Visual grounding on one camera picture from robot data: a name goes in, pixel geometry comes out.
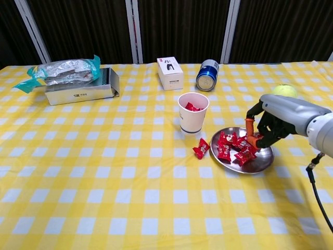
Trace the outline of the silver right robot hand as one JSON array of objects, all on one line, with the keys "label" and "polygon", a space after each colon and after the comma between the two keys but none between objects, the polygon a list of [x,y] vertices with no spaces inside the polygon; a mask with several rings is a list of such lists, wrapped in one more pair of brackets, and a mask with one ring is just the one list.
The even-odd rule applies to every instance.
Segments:
[{"label": "silver right robot hand", "polygon": [[247,141],[267,148],[290,134],[305,136],[318,151],[332,157],[332,111],[307,101],[264,94],[246,114]]}]

